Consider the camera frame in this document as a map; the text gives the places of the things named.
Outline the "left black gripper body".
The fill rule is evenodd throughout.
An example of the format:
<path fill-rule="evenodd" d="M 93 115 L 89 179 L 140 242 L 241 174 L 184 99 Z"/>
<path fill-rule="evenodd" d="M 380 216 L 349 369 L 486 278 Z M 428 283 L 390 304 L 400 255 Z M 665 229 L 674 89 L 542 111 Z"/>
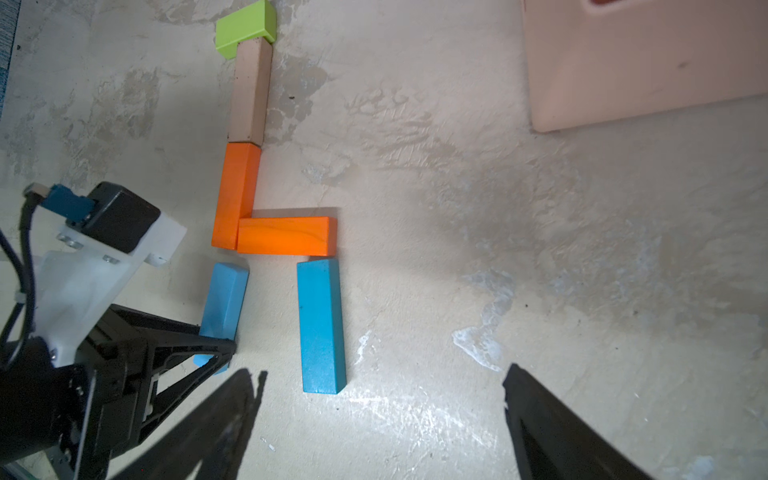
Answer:
<path fill-rule="evenodd" d="M 109 462 L 150 434 L 150 317 L 111 306 L 56 367 L 34 339 L 1 375 L 1 463 L 38 452 L 63 479 L 103 479 Z"/>

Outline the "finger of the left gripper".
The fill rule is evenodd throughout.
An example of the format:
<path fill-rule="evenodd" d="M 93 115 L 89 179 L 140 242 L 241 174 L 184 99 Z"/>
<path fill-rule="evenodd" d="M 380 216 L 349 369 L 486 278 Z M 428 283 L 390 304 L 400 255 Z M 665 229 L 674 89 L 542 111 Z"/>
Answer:
<path fill-rule="evenodd" d="M 196 325 L 116 304 L 110 306 L 110 311 L 132 327 L 144 342 L 141 380 L 148 390 L 142 402 L 143 432 L 156 430 L 197 387 L 227 366 L 236 353 L 233 340 L 203 336 Z M 196 355 L 206 358 L 203 366 L 166 389 L 157 390 L 162 374 Z"/>

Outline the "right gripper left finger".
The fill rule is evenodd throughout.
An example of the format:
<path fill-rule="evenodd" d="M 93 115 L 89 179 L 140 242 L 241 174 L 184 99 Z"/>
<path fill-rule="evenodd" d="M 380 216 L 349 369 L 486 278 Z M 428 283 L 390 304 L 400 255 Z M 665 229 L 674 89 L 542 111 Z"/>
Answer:
<path fill-rule="evenodd" d="M 235 479 L 261 406 L 268 372 L 233 373 L 117 479 Z"/>

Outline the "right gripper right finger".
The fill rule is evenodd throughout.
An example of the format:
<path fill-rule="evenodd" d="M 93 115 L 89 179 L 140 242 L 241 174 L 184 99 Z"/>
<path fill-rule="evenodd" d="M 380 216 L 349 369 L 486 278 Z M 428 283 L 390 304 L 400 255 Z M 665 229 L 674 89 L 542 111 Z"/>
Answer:
<path fill-rule="evenodd" d="M 519 365 L 510 366 L 503 386 L 522 479 L 651 478 Z"/>

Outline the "light blue building block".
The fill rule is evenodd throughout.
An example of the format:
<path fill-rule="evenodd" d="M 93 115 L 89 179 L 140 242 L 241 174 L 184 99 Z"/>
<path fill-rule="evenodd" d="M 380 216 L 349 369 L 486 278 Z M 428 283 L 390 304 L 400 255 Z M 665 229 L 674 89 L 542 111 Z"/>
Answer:
<path fill-rule="evenodd" d="M 249 270 L 217 263 L 212 272 L 199 334 L 235 340 L 245 299 Z"/>

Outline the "teal building block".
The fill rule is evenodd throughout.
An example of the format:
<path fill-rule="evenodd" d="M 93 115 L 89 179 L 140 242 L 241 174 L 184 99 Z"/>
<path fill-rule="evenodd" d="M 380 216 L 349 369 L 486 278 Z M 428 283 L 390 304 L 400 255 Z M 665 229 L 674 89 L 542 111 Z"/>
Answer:
<path fill-rule="evenodd" d="M 335 395 L 347 384 L 338 260 L 297 265 L 303 391 Z"/>

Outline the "orange building block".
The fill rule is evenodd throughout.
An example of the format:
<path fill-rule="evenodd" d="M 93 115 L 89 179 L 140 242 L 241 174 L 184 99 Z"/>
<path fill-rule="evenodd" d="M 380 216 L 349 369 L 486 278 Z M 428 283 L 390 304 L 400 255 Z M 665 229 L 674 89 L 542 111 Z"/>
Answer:
<path fill-rule="evenodd" d="M 261 149 L 252 143 L 228 143 L 222 168 L 211 245 L 236 250 L 239 221 L 251 215 Z"/>
<path fill-rule="evenodd" d="M 241 254 L 333 257 L 337 250 L 336 218 L 246 218 L 239 221 Z"/>

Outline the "beige wooden building block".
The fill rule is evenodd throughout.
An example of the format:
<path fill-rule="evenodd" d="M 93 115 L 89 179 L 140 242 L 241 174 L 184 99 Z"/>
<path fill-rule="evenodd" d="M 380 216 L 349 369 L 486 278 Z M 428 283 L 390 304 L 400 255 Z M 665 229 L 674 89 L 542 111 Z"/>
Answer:
<path fill-rule="evenodd" d="M 272 45 L 253 38 L 237 46 L 228 140 L 236 143 L 264 142 Z"/>

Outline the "green building block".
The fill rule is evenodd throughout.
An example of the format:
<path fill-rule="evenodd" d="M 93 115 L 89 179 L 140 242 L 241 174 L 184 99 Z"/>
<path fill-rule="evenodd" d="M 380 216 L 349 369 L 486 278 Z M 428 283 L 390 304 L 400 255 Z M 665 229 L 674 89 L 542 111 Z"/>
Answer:
<path fill-rule="evenodd" d="M 241 42 L 264 38 L 277 39 L 277 12 L 268 0 L 259 0 L 216 22 L 215 48 L 225 59 L 234 59 Z"/>

